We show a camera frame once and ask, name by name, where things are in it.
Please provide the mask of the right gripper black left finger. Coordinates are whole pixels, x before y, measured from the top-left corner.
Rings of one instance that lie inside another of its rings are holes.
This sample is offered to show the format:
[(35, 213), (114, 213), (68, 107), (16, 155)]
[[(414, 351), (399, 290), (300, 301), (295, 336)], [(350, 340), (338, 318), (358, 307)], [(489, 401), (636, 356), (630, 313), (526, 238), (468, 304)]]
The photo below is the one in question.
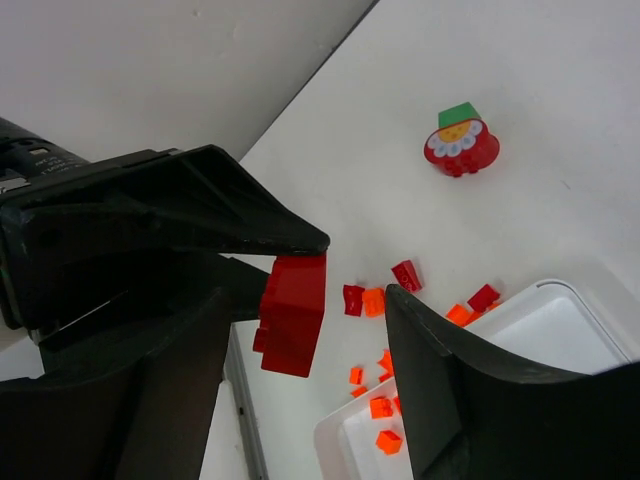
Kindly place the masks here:
[(197, 479), (231, 324), (219, 289), (1, 384), (4, 479)]

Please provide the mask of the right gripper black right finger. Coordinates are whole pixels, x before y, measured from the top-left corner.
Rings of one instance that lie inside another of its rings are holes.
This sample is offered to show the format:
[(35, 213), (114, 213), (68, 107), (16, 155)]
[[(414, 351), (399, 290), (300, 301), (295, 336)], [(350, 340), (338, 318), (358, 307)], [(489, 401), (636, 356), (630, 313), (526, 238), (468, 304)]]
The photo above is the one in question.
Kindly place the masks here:
[(387, 336), (417, 479), (635, 479), (639, 367), (583, 375), (510, 353), (392, 284)]

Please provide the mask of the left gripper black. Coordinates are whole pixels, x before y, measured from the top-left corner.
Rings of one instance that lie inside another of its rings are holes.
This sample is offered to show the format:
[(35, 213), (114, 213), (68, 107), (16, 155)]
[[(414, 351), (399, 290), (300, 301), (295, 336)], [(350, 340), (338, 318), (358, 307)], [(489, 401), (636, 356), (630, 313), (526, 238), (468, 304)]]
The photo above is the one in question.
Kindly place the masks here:
[(1, 123), (1, 309), (33, 338), (186, 253), (320, 255), (329, 244), (213, 145), (92, 163)]

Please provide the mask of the dark red long lego brick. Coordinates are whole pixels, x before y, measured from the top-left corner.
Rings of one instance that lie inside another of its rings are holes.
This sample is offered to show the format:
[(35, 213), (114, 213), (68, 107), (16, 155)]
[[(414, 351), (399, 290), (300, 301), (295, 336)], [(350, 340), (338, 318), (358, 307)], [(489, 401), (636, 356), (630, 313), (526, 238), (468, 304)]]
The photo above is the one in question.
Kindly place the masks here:
[(324, 318), (327, 259), (278, 256), (259, 306), (252, 350), (266, 371), (307, 378)]

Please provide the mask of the red round flower lego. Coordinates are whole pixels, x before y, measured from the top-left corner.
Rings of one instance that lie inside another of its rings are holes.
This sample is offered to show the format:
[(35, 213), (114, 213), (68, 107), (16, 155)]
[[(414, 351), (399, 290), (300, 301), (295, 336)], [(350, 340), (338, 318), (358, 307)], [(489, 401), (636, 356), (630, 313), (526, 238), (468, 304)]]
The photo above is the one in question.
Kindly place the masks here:
[(500, 153), (500, 143), (487, 124), (470, 118), (433, 132), (423, 148), (425, 159), (444, 175), (458, 178), (490, 166)]

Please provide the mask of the green lego brick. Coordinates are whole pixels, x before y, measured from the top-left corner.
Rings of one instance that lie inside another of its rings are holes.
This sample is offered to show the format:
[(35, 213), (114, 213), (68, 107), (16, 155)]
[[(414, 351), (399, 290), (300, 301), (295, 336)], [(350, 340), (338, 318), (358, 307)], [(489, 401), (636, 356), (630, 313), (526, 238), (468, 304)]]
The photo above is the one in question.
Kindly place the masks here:
[(481, 115), (470, 102), (464, 102), (438, 113), (438, 127), (449, 127), (469, 119), (481, 119)]

